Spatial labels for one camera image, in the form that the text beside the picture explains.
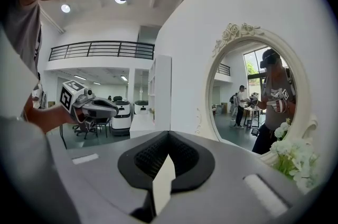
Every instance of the mirror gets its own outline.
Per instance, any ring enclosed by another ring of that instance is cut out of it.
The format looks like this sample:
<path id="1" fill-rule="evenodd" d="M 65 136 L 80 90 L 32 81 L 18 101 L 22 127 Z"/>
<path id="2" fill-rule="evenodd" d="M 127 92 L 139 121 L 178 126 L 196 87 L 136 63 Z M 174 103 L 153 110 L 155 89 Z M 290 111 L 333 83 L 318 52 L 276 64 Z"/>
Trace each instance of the mirror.
<path id="1" fill-rule="evenodd" d="M 247 42 L 219 63 L 212 87 L 212 114 L 222 139 L 256 154 L 269 152 L 282 125 L 292 124 L 295 81 L 278 52 Z"/>

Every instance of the flower decoration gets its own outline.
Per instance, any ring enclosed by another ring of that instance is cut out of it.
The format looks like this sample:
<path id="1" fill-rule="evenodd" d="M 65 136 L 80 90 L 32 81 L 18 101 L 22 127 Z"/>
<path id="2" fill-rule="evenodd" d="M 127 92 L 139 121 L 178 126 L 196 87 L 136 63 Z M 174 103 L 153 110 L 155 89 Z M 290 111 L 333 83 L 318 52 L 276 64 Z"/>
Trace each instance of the flower decoration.
<path id="1" fill-rule="evenodd" d="M 260 27 L 259 26 L 251 26 L 251 25 L 248 25 L 247 23 L 244 23 L 242 25 L 242 28 L 241 28 L 241 34 L 242 35 L 247 35 L 247 34 L 250 34 L 250 35 L 255 35 L 255 34 L 259 34 L 259 35 L 262 35 L 264 34 L 263 31 L 259 30 Z"/>
<path id="2" fill-rule="evenodd" d="M 277 155 L 273 168 L 295 181 L 297 187 L 306 193 L 316 185 L 318 175 L 315 173 L 315 165 L 318 156 L 314 154 L 312 145 L 304 139 L 280 140 L 288 132 L 290 123 L 291 120 L 287 119 L 275 130 L 278 141 L 270 148 Z"/>
<path id="3" fill-rule="evenodd" d="M 212 50 L 212 57 L 215 57 L 218 52 L 220 52 L 221 48 L 226 46 L 230 40 L 236 39 L 238 37 L 242 37 L 243 35 L 255 35 L 264 34 L 263 31 L 259 30 L 259 26 L 251 26 L 247 23 L 242 24 L 241 28 L 236 25 L 229 23 L 227 28 L 222 33 L 222 40 L 217 40 L 214 49 Z"/>
<path id="4" fill-rule="evenodd" d="M 222 33 L 222 39 L 227 41 L 230 39 L 230 31 L 228 30 L 225 30 L 223 33 Z"/>
<path id="5" fill-rule="evenodd" d="M 230 32 L 231 39 L 235 39 L 236 37 L 241 36 L 239 26 L 236 24 L 231 24 L 227 26 L 227 30 Z"/>

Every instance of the gray shirt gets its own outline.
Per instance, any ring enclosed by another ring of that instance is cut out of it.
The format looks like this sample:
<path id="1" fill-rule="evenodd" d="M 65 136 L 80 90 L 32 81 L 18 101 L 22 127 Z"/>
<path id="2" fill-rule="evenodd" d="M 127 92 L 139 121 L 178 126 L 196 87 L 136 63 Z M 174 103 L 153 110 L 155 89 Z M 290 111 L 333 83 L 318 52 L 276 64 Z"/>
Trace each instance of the gray shirt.
<path id="1" fill-rule="evenodd" d="M 272 97 L 271 93 L 276 94 L 279 91 L 282 92 L 284 89 L 286 89 L 289 94 L 288 101 L 293 102 L 295 100 L 295 96 L 292 93 L 286 72 L 276 81 L 274 80 L 272 82 L 271 79 L 267 79 L 265 93 L 262 93 L 262 96 L 267 96 L 269 101 L 274 101 L 277 100 L 277 98 Z M 293 119 L 293 116 L 291 116 L 288 111 L 285 113 L 277 113 L 274 111 L 272 106 L 267 106 L 265 125 L 270 130 L 276 130 L 281 123 L 286 121 L 287 118 Z"/>
<path id="2" fill-rule="evenodd" d="M 14 50 L 37 76 L 37 61 L 42 43 L 38 1 L 28 6 L 21 6 L 16 0 L 10 6 L 3 24 Z"/>

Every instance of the white machine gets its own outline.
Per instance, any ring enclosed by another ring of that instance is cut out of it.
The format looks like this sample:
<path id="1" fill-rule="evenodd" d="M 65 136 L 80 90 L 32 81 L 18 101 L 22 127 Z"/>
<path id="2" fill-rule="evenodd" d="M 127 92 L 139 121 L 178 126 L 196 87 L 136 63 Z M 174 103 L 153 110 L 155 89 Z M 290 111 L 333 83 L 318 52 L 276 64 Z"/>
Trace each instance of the white machine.
<path id="1" fill-rule="evenodd" d="M 84 132 L 90 131 L 95 123 L 107 123 L 118 114 L 114 103 L 105 98 L 95 97 L 87 86 L 70 80 L 62 84 L 60 103 L 70 113 L 73 120 L 79 123 Z M 77 110 L 81 109 L 81 118 Z"/>
<path id="2" fill-rule="evenodd" d="M 134 114 L 148 114 L 148 101 L 145 100 L 135 101 Z"/>
<path id="3" fill-rule="evenodd" d="M 112 134 L 114 136 L 129 135 L 132 125 L 132 113 L 130 112 L 129 101 L 122 100 L 122 97 L 114 97 L 114 104 L 118 108 L 118 115 L 111 118 Z"/>

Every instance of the ornate mirror frame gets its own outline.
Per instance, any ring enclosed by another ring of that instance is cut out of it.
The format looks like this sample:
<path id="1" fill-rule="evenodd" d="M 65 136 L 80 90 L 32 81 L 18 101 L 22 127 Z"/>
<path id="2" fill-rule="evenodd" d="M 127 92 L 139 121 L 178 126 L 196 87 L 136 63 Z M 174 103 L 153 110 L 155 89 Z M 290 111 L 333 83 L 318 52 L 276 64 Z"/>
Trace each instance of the ornate mirror frame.
<path id="1" fill-rule="evenodd" d="M 289 65 L 295 79 L 297 105 L 294 120 L 285 139 L 309 138 L 310 131 L 317 127 L 317 119 L 311 113 L 311 91 L 302 62 L 293 49 L 279 36 L 267 30 L 263 30 L 259 26 L 250 26 L 246 23 L 242 24 L 242 26 L 230 23 L 223 32 L 222 39 L 216 41 L 204 76 L 203 84 L 205 86 L 202 88 L 202 102 L 200 108 L 198 108 L 199 125 L 195 133 L 199 136 L 237 146 L 221 138 L 216 128 L 210 108 L 212 88 L 216 69 L 223 57 L 234 48 L 245 46 L 248 42 L 262 43 L 273 48 Z M 271 152 L 258 156 L 265 163 L 271 163 L 275 157 Z"/>

